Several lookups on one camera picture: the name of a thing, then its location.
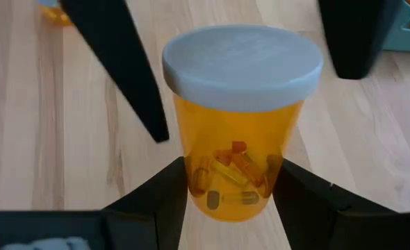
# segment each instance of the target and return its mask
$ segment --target black holder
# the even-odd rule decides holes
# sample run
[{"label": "black holder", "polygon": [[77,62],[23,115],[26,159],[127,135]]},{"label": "black holder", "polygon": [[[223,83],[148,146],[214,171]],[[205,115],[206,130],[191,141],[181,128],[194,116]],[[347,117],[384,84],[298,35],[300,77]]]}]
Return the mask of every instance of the black holder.
[{"label": "black holder", "polygon": [[[0,212],[0,248],[76,236],[92,250],[178,249],[187,187],[183,158],[177,158],[100,211]],[[373,203],[287,160],[273,198],[293,250],[410,249],[410,213]]]}]

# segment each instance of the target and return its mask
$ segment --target wooden table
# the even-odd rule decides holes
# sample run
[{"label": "wooden table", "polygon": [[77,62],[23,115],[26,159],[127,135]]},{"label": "wooden table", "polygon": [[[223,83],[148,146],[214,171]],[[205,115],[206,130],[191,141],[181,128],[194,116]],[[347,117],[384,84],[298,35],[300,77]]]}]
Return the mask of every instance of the wooden table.
[{"label": "wooden table", "polygon": [[[410,53],[383,53],[361,81],[336,78],[314,0],[128,0],[158,79],[171,140],[155,144],[73,27],[34,0],[0,0],[0,209],[102,208],[181,155],[161,51],[199,26],[299,31],[325,51],[287,157],[397,211],[410,211]],[[274,204],[248,222],[188,202],[180,249],[289,249]]]}]

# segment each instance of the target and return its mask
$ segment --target gray capsule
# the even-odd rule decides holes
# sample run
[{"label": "gray capsule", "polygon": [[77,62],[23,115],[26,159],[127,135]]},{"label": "gray capsule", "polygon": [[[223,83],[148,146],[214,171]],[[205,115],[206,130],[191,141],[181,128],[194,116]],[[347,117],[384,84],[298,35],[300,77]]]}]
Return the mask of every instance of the gray capsule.
[{"label": "gray capsule", "polygon": [[218,191],[208,191],[206,196],[206,205],[210,210],[216,210],[219,207],[220,194]]}]

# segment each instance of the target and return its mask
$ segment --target white bottle cap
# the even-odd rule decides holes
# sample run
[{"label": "white bottle cap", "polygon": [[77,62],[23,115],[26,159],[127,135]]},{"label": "white bottle cap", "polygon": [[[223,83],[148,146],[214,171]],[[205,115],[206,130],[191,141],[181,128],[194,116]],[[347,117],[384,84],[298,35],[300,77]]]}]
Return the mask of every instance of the white bottle cap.
[{"label": "white bottle cap", "polygon": [[306,38],[279,28],[199,28],[170,41],[163,73],[177,95],[207,108],[271,111],[304,100],[318,86],[322,54]]}]

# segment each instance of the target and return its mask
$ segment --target capsule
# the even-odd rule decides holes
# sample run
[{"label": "capsule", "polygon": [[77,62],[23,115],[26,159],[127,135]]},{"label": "capsule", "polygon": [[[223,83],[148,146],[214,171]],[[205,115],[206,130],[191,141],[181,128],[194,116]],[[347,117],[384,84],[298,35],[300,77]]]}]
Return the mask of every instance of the capsule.
[{"label": "capsule", "polygon": [[254,205],[259,202],[259,195],[255,191],[244,191],[236,194],[223,194],[222,203],[239,203]]},{"label": "capsule", "polygon": [[232,142],[231,151],[233,153],[243,153],[247,150],[247,144],[245,142]]},{"label": "capsule", "polygon": [[216,170],[221,175],[227,177],[233,183],[239,186],[245,186],[248,183],[248,179],[245,178],[242,174],[239,173],[237,169],[232,169],[230,167],[225,167],[220,164],[220,162],[215,161],[213,163],[213,169]]},{"label": "capsule", "polygon": [[213,152],[214,159],[225,166],[230,166],[231,150],[216,150]]},{"label": "capsule", "polygon": [[259,187],[262,184],[263,171],[256,166],[247,154],[234,153],[231,160],[255,187]]},{"label": "capsule", "polygon": [[192,173],[191,194],[194,197],[200,197],[210,188],[211,173],[209,169],[209,158],[203,156],[200,158],[199,167]]},{"label": "capsule", "polygon": [[206,195],[206,206],[210,210],[216,210],[219,207],[220,194],[218,191],[209,191]]},{"label": "capsule", "polygon": [[258,192],[263,198],[268,198],[273,192],[282,162],[282,156],[272,154],[267,156],[268,169],[264,176],[264,182],[258,187]]}]

